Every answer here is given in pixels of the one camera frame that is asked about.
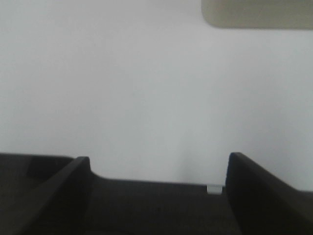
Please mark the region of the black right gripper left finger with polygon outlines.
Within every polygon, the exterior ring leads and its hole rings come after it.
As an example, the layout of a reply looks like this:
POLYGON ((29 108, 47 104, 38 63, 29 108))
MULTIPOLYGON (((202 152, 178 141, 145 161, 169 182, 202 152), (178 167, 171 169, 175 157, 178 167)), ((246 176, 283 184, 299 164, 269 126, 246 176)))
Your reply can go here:
POLYGON ((93 181, 89 157, 72 160, 14 207, 14 233, 83 235, 93 181))

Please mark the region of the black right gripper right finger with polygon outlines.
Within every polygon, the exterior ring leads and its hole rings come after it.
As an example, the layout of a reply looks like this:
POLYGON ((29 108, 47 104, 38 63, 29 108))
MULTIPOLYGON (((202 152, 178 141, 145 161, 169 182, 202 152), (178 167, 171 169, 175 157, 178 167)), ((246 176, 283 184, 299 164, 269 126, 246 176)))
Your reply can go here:
POLYGON ((313 195, 289 186, 246 155, 230 154, 225 186, 242 234, 313 233, 313 195))

